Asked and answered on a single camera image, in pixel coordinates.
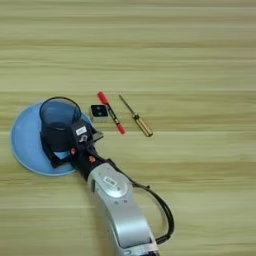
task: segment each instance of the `blue dish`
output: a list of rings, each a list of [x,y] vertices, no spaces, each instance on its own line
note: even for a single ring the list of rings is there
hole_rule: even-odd
[[[41,139],[41,119],[39,110],[42,103],[25,109],[15,120],[11,130],[11,148],[14,156],[27,169],[46,176],[61,176],[74,172],[71,164],[54,169],[45,155]],[[90,118],[82,114],[82,119],[91,124]],[[69,152],[56,153],[60,158]]]

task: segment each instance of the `screwdriver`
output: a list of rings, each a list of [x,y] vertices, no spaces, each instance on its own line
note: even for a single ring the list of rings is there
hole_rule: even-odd
[[[141,119],[138,113],[135,113],[133,109],[128,105],[128,103],[125,101],[122,95],[119,95],[122,102],[125,104],[125,106],[130,110],[132,113],[132,118],[136,122],[136,124],[140,127],[140,129],[143,131],[145,136],[151,137],[153,135],[152,130],[149,128],[149,126]]]
[[[104,92],[102,92],[102,91],[98,92],[97,95],[98,95],[98,98],[100,99],[101,103],[104,104],[104,105],[106,105],[107,110],[108,110],[110,116],[112,117],[114,123],[115,123],[116,126],[117,126],[117,129],[120,131],[121,134],[125,134],[125,133],[126,133],[125,128],[124,128],[124,126],[121,124],[121,122],[119,121],[119,119],[117,118],[117,116],[116,116],[114,110],[111,108],[111,106],[110,106],[110,104],[109,104],[109,100],[108,100],[108,98],[107,98],[107,95],[106,95]]]

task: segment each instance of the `yellow screwdriver handle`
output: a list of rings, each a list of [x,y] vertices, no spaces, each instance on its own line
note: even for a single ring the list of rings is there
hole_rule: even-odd
[[[140,129],[143,131],[143,133],[147,136],[147,137],[151,137],[153,135],[152,130],[149,128],[149,126],[140,118],[140,116],[138,114],[133,116],[135,122],[137,123],[137,125],[140,127]]]

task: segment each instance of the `wooden table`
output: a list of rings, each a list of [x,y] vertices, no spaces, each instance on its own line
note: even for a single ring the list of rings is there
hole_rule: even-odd
[[[255,14],[254,0],[0,0],[0,255],[113,255],[79,175],[38,176],[9,145],[27,106],[63,95],[86,112],[102,89],[128,133],[97,125],[99,153],[174,212],[161,256],[255,256]],[[136,198],[161,235],[154,201]]]

